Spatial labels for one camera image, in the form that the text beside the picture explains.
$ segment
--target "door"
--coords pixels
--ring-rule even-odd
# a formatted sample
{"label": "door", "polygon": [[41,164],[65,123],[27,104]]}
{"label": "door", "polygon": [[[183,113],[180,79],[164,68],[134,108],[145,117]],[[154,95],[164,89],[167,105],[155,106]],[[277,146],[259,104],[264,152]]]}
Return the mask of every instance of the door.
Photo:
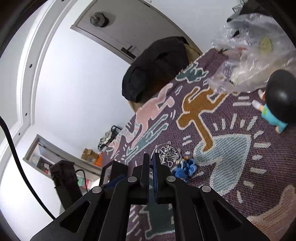
{"label": "door", "polygon": [[[90,18],[96,12],[103,13],[108,18],[106,27],[91,24]],[[75,30],[101,43],[120,57],[128,57],[123,59],[129,63],[156,40],[171,36],[184,36],[188,39],[170,21],[139,0],[95,0],[74,25],[78,28],[74,28]]]}

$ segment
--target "black hair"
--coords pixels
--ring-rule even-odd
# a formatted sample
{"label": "black hair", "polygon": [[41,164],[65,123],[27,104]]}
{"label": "black hair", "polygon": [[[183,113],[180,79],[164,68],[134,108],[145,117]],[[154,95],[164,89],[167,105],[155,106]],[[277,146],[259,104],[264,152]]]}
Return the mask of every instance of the black hair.
{"label": "black hair", "polygon": [[271,113],[280,121],[296,122],[296,79],[290,72],[280,69],[272,73],[265,99]]}

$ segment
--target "cardboard box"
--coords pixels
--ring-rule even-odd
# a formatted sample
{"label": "cardboard box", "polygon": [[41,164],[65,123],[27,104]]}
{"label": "cardboard box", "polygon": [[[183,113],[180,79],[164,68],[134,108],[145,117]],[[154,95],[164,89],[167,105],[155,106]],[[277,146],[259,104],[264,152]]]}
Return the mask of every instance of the cardboard box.
{"label": "cardboard box", "polygon": [[89,163],[95,164],[99,157],[100,155],[98,153],[95,153],[92,149],[85,148],[81,156],[81,159],[84,159]]}

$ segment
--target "pink figure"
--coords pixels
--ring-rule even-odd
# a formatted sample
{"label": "pink figure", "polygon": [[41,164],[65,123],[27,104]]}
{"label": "pink figure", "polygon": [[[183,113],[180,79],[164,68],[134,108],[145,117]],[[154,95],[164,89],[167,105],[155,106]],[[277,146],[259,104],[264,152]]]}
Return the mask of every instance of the pink figure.
{"label": "pink figure", "polygon": [[142,125],[141,133],[137,136],[137,138],[133,141],[131,148],[133,149],[137,142],[141,139],[144,133],[148,130],[148,121],[150,119],[155,120],[155,118],[163,111],[163,109],[168,106],[169,108],[173,107],[175,104],[174,99],[170,96],[166,100],[166,94],[168,90],[173,86],[172,83],[164,86],[159,92],[158,96],[148,100],[142,108],[140,108],[136,113],[136,120],[134,125],[134,131],[130,132],[126,127],[117,135],[116,139],[112,141],[109,147],[113,147],[113,153],[111,159],[114,157],[115,153],[118,150],[121,137],[125,136],[126,142],[130,143],[137,133],[139,132],[140,125]]}

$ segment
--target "white sock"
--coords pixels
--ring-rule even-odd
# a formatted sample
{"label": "white sock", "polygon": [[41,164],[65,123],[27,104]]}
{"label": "white sock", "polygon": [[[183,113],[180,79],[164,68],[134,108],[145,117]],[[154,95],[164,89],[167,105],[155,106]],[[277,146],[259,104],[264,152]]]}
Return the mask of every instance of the white sock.
{"label": "white sock", "polygon": [[259,101],[257,101],[257,100],[253,100],[252,105],[254,106],[254,108],[256,110],[259,110],[259,107],[261,106],[261,103]]}
{"label": "white sock", "polygon": [[258,90],[258,95],[260,99],[263,99],[263,91],[261,89]]}

